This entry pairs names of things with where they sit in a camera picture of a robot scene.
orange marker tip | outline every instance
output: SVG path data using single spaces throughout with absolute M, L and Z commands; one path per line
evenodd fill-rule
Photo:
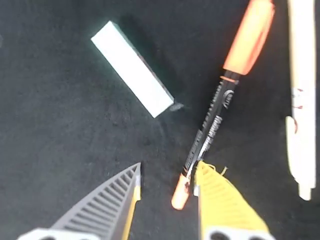
M 171 204 L 177 210 L 182 210 L 189 197 L 189 179 L 180 174 L 178 184 L 175 188 Z

pen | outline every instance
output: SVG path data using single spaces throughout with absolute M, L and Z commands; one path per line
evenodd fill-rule
M 315 0 L 288 0 L 292 117 L 286 117 L 290 172 L 302 199 L 316 187 Z
M 209 110 L 179 176 L 171 204 L 181 210 L 188 197 L 193 167 L 203 159 L 223 120 L 240 76 L 254 65 L 268 35 L 275 9 L 272 0 L 250 0 L 220 76 Z

white pen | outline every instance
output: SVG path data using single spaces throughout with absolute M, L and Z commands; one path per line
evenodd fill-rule
M 292 117 L 286 117 L 290 172 L 299 196 L 316 187 L 315 0 L 288 0 Z

rectangular block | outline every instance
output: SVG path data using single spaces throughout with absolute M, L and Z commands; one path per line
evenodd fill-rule
M 174 98 L 115 23 L 109 21 L 91 40 L 154 118 L 174 103 Z

dark cloth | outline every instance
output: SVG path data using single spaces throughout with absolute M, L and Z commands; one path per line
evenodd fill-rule
M 0 1 L 0 238 L 50 227 L 99 184 L 143 162 L 130 239 L 198 239 L 197 198 L 176 211 L 171 197 L 248 2 Z M 288 9 L 285 0 L 275 5 L 265 46 L 206 161 L 228 167 L 226 177 L 277 240 L 314 240 L 319 190 L 301 200 L 287 161 Z M 316 19 L 319 36 L 319 2 Z M 109 20 L 183 109 L 156 119 L 144 109 L 90 40 Z

